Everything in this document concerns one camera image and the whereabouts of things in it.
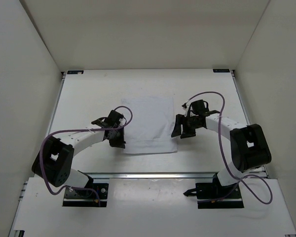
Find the purple cable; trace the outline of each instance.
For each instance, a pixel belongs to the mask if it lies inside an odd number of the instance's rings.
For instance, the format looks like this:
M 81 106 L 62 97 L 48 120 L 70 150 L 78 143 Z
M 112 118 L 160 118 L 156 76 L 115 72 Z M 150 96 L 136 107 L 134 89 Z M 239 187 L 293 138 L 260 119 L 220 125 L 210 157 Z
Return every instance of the purple cable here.
M 222 127 L 221 127 L 221 124 L 222 124 L 222 112 L 223 112 L 223 110 L 224 110 L 224 108 L 225 108 L 225 98 L 224 98 L 224 96 L 223 96 L 222 94 L 220 94 L 219 92 L 216 92 L 216 91 L 205 91 L 205 92 L 201 92 L 201 93 L 198 93 L 198 94 L 192 96 L 191 98 L 189 98 L 189 101 L 190 101 L 191 99 L 195 98 L 196 96 L 203 95 L 203 94 L 217 94 L 217 95 L 219 95 L 219 96 L 222 98 L 222 108 L 221 108 L 221 111 L 220 111 L 220 113 L 219 113 L 219 120 L 218 120 L 218 141 L 219 141 L 219 148 L 220 148 L 220 150 L 221 150 L 223 163 L 225 164 L 225 167 L 226 167 L 226 169 L 227 169 L 229 175 L 230 175 L 232 178 L 234 178 L 235 180 L 238 180 L 238 182 L 234 185 L 234 187 L 231 189 L 231 191 L 230 191 L 227 195 L 225 195 L 225 196 L 223 196 L 223 197 L 221 197 L 221 198 L 209 199 L 209 200 L 202 200 L 202 201 L 198 201 L 198 202 L 209 202 L 209 201 L 222 200 L 222 199 L 226 198 L 227 196 L 229 196 L 229 195 L 230 195 L 230 194 L 236 189 L 237 185 L 241 182 L 241 183 L 243 183 L 243 185 L 244 185 L 244 186 L 245 186 L 245 187 L 246 187 L 246 188 L 252 193 L 252 195 L 253 195 L 253 196 L 254 196 L 259 202 L 261 202 L 261 203 L 263 203 L 263 204 L 266 204 L 266 205 L 272 203 L 272 201 L 273 201 L 273 192 L 272 192 L 272 190 L 271 190 L 269 184 L 268 184 L 264 179 L 262 179 L 261 177 L 255 175 L 255 174 L 247 174 L 247 175 L 243 176 L 243 177 L 240 179 L 240 178 L 234 176 L 234 175 L 232 174 L 232 172 L 230 171 L 230 169 L 229 169 L 229 167 L 228 167 L 228 163 L 227 163 L 227 161 L 226 161 L 225 154 L 224 154 L 224 152 L 223 152 L 223 148 L 222 148 L 222 131 L 221 131 Z M 270 200 L 269 200 L 268 202 L 265 202 L 265 201 L 261 200 L 261 199 L 260 199 L 260 198 L 259 198 L 254 192 L 253 192 L 253 190 L 252 190 L 252 189 L 251 189 L 251 188 L 245 183 L 244 179 L 245 179 L 245 178 L 248 178 L 248 177 L 250 177 L 250 176 L 252 176 L 252 177 L 256 177 L 256 178 L 259 178 L 259 179 L 261 179 L 261 180 L 265 183 L 265 185 L 267 186 L 267 188 L 268 188 L 268 190 L 269 190 L 269 192 L 270 192 Z
M 124 128 L 125 126 L 127 126 L 133 119 L 133 112 L 130 110 L 130 108 L 126 107 L 126 106 L 118 106 L 116 107 L 114 110 L 117 110 L 119 108 L 126 108 L 129 112 L 130 112 L 130 119 L 128 122 L 126 122 L 123 126 L 121 127 L 117 127 L 117 128 L 92 128 L 92 129 L 68 129 L 68 130 L 60 130 L 60 131 L 56 131 L 56 132 L 52 132 L 50 133 L 47 137 L 45 137 L 45 139 L 43 140 L 41 146 L 40 146 L 40 150 L 39 150 L 39 164 L 40 164 L 40 170 L 41 170 L 41 174 L 43 176 L 43 180 L 45 182 L 45 185 L 47 187 L 47 189 L 49 190 L 49 192 L 52 194 L 52 195 L 58 195 L 64 188 L 72 188 L 72 189 L 76 189 L 76 190 L 86 190 L 86 191 L 91 191 L 91 192 L 94 192 L 96 197 L 97 197 L 97 200 L 99 201 L 99 206 L 100 206 L 100 197 L 99 197 L 99 194 L 94 190 L 94 189 L 88 189 L 88 188 L 79 188 L 79 187 L 71 187 L 71 186 L 68 186 L 68 185 L 64 185 L 62 186 L 57 192 L 54 192 L 50 185 L 49 185 L 49 182 L 47 180 L 47 176 L 46 176 L 46 173 L 45 173 L 45 169 L 44 169 L 44 161 L 43 161 L 43 149 L 44 149 L 44 145 L 46 143 L 46 141 L 53 135 L 55 134 L 59 134 L 59 133 L 65 133 L 65 132 L 97 132 L 97 131 L 108 131 L 108 130 L 120 130 L 122 128 Z

